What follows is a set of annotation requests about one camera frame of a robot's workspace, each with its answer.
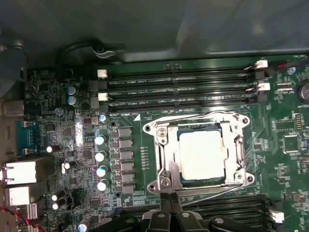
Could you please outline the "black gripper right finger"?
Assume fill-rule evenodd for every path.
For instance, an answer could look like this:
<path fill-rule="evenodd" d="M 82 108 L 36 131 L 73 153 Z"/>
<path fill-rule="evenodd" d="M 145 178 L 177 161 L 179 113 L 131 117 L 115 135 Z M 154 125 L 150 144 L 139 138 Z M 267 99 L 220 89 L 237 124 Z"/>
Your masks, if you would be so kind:
<path fill-rule="evenodd" d="M 183 205 L 173 216 L 182 232 L 269 232 L 269 207 L 263 195 L 223 197 Z"/>

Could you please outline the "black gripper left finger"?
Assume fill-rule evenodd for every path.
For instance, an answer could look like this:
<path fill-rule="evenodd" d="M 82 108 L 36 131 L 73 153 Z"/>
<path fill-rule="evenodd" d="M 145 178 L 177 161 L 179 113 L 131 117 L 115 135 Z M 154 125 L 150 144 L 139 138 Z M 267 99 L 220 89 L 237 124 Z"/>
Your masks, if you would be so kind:
<path fill-rule="evenodd" d="M 172 194 L 160 194 L 160 209 L 147 212 L 140 220 L 122 215 L 93 229 L 94 232 L 169 232 Z"/>

